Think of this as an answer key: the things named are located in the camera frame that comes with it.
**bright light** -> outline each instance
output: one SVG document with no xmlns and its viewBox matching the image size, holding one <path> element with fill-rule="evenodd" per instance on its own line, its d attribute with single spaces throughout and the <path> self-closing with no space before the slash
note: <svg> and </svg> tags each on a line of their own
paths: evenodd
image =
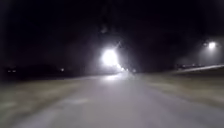
<svg viewBox="0 0 224 128">
<path fill-rule="evenodd" d="M 118 57 L 114 50 L 109 49 L 103 53 L 102 56 L 103 64 L 106 66 L 118 66 Z"/>
<path fill-rule="evenodd" d="M 208 49 L 209 50 L 214 50 L 216 48 L 216 43 L 215 42 L 210 42 L 209 44 L 208 44 Z"/>
</svg>

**dark sky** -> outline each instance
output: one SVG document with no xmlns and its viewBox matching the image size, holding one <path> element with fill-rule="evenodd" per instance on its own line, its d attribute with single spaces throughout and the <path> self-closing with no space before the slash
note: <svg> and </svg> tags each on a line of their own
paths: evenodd
<svg viewBox="0 0 224 128">
<path fill-rule="evenodd" d="M 223 33 L 220 0 L 11 0 L 2 5 L 6 66 L 85 70 L 97 65 L 105 46 L 121 41 L 125 66 L 165 70 L 197 43 Z"/>
</svg>

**asphalt road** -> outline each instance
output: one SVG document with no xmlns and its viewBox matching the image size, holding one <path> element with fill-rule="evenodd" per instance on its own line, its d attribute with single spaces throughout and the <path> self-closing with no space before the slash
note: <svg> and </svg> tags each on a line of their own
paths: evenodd
<svg viewBox="0 0 224 128">
<path fill-rule="evenodd" d="M 78 91 L 14 128 L 224 128 L 224 110 L 163 93 L 139 77 L 82 81 Z"/>
</svg>

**roadside grass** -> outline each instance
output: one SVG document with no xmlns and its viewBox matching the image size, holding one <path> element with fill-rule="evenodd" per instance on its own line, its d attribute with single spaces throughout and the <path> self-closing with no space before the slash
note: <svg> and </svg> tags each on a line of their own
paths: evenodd
<svg viewBox="0 0 224 128">
<path fill-rule="evenodd" d="M 178 75 L 144 75 L 143 79 L 162 91 L 224 108 L 224 79 Z"/>
<path fill-rule="evenodd" d="M 0 128 L 35 113 L 52 102 L 74 92 L 77 80 L 26 82 L 0 88 Z"/>
</svg>

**night sky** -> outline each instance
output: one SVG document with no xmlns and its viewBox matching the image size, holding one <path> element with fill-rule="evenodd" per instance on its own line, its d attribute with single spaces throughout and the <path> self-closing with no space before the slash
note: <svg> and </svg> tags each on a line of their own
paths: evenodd
<svg viewBox="0 0 224 128">
<path fill-rule="evenodd" d="M 93 71 L 121 41 L 125 67 L 173 69 L 197 44 L 222 36 L 220 0 L 11 0 L 1 6 L 3 66 Z"/>
</svg>

